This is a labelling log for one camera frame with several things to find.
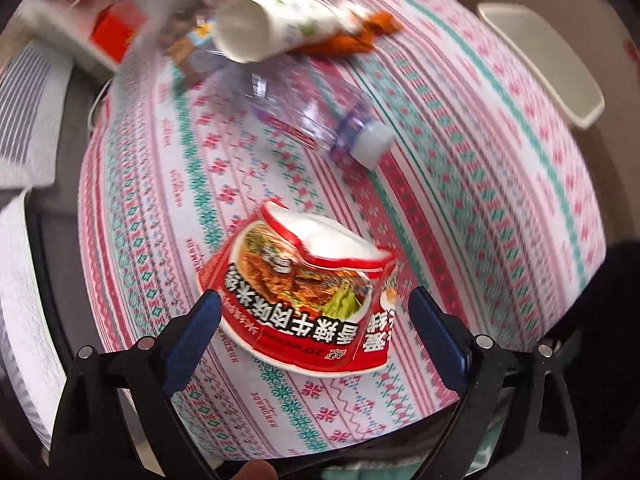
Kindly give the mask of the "clear plastic bottle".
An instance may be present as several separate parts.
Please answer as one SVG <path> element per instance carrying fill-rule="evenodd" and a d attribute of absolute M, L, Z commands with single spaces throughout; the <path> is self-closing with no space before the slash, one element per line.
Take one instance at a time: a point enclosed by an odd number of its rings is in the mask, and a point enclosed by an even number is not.
<path fill-rule="evenodd" d="M 352 171 L 375 170 L 396 140 L 362 90 L 301 58 L 226 61 L 209 81 L 232 110 Z"/>

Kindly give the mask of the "small snack box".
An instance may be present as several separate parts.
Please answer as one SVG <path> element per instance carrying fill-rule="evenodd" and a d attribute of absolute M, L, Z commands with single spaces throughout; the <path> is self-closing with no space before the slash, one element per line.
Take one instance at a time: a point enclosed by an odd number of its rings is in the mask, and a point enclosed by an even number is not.
<path fill-rule="evenodd" d="M 178 68 L 180 86 L 184 90 L 205 80 L 224 62 L 214 39 L 213 24 L 206 23 L 195 26 L 167 49 L 168 56 Z"/>

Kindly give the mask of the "patterned pink tablecloth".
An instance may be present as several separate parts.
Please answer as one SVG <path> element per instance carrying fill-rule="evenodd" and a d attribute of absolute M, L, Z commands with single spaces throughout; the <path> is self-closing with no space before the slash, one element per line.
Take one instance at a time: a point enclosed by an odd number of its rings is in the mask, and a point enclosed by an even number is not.
<path fill-rule="evenodd" d="M 401 22 L 373 52 L 331 66 L 396 134 L 356 182 L 252 113 L 228 112 L 208 84 L 182 91 L 154 48 L 129 50 L 79 185 L 106 350 L 189 311 L 198 271 L 271 197 L 396 248 L 400 298 L 424 286 L 503 347 L 534 348 L 593 278 L 606 252 L 596 194 L 528 69 L 456 0 L 352 1 Z"/>

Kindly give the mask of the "red gift box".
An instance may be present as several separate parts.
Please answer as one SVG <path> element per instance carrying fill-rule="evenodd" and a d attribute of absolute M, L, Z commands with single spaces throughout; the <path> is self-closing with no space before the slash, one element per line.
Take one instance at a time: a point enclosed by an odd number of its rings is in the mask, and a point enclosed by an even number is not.
<path fill-rule="evenodd" d="M 120 63 L 145 21 L 146 15 L 132 0 L 116 0 L 99 12 L 90 39 Z"/>

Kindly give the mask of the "white paper cup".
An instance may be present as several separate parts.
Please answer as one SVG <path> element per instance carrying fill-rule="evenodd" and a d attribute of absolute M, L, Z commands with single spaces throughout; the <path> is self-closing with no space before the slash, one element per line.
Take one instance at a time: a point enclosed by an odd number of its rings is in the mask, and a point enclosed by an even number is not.
<path fill-rule="evenodd" d="M 335 35 L 356 35 L 370 14 L 347 0 L 229 0 L 217 12 L 214 39 L 232 62 L 262 62 Z"/>

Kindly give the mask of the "orange peel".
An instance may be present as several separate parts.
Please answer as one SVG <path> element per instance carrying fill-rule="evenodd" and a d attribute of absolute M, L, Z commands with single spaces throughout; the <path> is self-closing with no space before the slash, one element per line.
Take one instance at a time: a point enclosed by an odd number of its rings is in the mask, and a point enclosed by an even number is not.
<path fill-rule="evenodd" d="M 378 38 L 396 34 L 401 29 L 402 25 L 393 14 L 386 11 L 374 12 L 360 21 L 358 32 L 340 32 L 318 44 L 308 44 L 288 51 L 288 54 L 314 58 L 349 58 L 358 53 L 372 52 Z"/>

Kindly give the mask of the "red instant noodle cup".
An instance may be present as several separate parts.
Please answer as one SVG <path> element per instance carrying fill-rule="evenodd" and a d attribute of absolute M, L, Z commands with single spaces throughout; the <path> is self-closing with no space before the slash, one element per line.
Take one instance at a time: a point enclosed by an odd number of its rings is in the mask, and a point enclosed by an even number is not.
<path fill-rule="evenodd" d="M 266 200 L 198 272 L 221 327 L 262 362 L 314 377 L 374 372 L 390 354 L 398 257 L 337 221 Z"/>

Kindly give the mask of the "white plastic trash bin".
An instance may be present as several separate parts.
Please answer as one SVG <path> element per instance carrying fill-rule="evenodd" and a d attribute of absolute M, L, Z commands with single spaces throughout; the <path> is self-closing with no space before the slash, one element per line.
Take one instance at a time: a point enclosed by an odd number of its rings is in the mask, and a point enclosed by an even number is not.
<path fill-rule="evenodd" d="M 478 17 L 528 66 L 565 121 L 587 130 L 605 110 L 596 78 L 570 44 L 538 13 L 515 3 L 481 2 Z"/>

